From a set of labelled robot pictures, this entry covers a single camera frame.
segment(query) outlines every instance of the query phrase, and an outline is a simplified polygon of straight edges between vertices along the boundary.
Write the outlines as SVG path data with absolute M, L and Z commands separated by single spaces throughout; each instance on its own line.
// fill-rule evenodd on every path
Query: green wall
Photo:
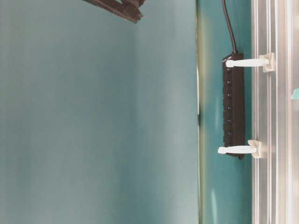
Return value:
M 227 0 L 237 48 L 250 58 L 250 0 Z M 251 223 L 251 156 L 217 154 L 223 144 L 222 58 L 232 52 L 221 0 L 198 0 L 201 223 Z M 246 139 L 251 137 L 251 71 L 245 69 Z
M 0 0 L 0 222 L 198 220 L 195 2 L 137 25 Z

